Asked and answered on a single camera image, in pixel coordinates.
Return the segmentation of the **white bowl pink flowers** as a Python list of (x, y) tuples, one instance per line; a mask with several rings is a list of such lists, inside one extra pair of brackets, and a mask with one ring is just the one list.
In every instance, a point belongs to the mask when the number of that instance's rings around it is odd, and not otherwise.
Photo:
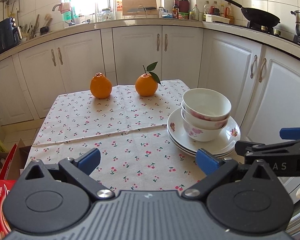
[(195, 88), (183, 94), (185, 110), (202, 120), (222, 121), (230, 116), (231, 102), (223, 94), (206, 88)]

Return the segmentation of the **bumpy orange fruit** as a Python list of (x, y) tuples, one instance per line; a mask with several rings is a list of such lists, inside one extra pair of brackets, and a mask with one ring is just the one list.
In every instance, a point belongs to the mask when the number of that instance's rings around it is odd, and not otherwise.
[(96, 73), (90, 82), (90, 92), (98, 99), (110, 97), (112, 84), (102, 73)]

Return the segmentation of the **red cardboard box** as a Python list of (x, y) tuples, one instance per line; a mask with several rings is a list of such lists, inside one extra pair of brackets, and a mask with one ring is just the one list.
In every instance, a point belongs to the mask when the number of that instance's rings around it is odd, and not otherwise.
[(11, 231), (3, 212), (3, 203), (19, 177), (16, 151), (17, 145), (14, 145), (10, 152), (0, 152), (0, 239)]

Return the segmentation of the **orange fruit with leaf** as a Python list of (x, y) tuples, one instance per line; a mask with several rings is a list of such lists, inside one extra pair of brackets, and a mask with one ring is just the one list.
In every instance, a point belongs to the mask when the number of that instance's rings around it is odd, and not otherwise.
[(161, 84), (160, 78), (154, 72), (157, 64), (158, 62), (153, 62), (147, 67), (143, 65), (144, 73), (135, 82), (135, 90), (139, 96), (153, 96), (156, 93), (158, 85)]

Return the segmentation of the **white floral plate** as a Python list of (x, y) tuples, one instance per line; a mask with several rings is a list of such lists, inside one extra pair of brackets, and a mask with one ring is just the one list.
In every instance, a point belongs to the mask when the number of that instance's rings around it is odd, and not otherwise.
[(235, 149), (235, 143), (241, 139), (241, 131), (233, 118), (229, 118), (215, 139), (206, 142), (200, 141), (203, 134), (199, 133), (199, 129), (192, 125), (185, 128), (184, 124), (181, 108), (176, 109), (168, 117), (167, 132), (177, 147), (189, 155), (195, 156), (203, 148), (215, 156), (225, 156)]

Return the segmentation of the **cherry print tablecloth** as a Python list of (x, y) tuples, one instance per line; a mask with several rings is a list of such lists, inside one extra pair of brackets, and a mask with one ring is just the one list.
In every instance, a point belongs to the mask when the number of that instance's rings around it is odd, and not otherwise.
[(89, 91), (57, 96), (29, 160), (55, 164), (78, 158), (92, 148), (101, 162), (91, 176), (110, 190), (184, 191), (204, 178), (194, 157), (183, 153), (167, 133), (167, 120), (188, 87), (180, 80), (162, 81), (152, 97), (135, 87), (115, 86), (99, 100)]

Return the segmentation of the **wooden cutting board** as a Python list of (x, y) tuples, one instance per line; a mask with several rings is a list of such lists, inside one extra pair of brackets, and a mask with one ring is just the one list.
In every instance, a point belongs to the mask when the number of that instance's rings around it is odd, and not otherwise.
[(123, 16), (157, 15), (157, 0), (122, 0)]

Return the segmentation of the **black wok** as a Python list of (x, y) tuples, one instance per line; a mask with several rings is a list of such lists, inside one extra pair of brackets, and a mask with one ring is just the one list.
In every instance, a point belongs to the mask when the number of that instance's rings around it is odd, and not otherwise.
[(275, 27), (280, 23), (280, 19), (264, 10), (243, 7), (241, 4), (233, 0), (224, 0), (241, 9), (243, 16), (250, 22), (262, 25), (265, 27)]

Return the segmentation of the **white kitchen cabinets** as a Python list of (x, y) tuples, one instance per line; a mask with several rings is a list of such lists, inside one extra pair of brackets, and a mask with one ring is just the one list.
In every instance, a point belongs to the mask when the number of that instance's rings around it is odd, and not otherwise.
[(143, 65), (158, 62), (161, 82), (180, 80), (188, 89), (225, 95), (242, 139), (277, 143), (281, 128), (300, 127), (298, 51), (280, 38), (226, 26), (69, 29), (2, 57), (0, 121), (44, 121), (57, 96), (90, 92), (96, 73), (113, 87), (135, 87)]

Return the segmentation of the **brown cardboard box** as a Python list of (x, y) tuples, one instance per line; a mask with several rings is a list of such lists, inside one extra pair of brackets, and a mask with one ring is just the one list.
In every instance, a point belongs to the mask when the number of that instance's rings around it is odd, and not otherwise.
[(10, 152), (0, 152), (0, 180), (17, 180), (24, 169), (31, 145), (26, 146), (20, 139)]

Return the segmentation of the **black air fryer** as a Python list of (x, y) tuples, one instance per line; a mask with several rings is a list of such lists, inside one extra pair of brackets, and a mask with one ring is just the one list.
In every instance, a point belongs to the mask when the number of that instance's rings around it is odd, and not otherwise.
[(13, 17), (0, 21), (0, 54), (16, 47), (22, 39), (20, 27)]

